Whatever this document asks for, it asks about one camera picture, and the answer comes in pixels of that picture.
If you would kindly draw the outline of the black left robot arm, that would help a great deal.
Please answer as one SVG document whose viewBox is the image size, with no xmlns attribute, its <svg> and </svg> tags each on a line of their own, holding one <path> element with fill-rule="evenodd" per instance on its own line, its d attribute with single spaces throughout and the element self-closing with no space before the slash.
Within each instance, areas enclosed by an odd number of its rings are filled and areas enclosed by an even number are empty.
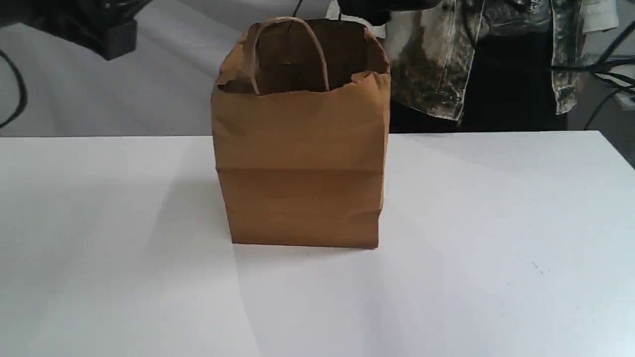
<svg viewBox="0 0 635 357">
<path fill-rule="evenodd" d="M 2 0 L 0 26 L 22 24 L 113 60 L 136 49 L 149 0 Z"/>
</svg>

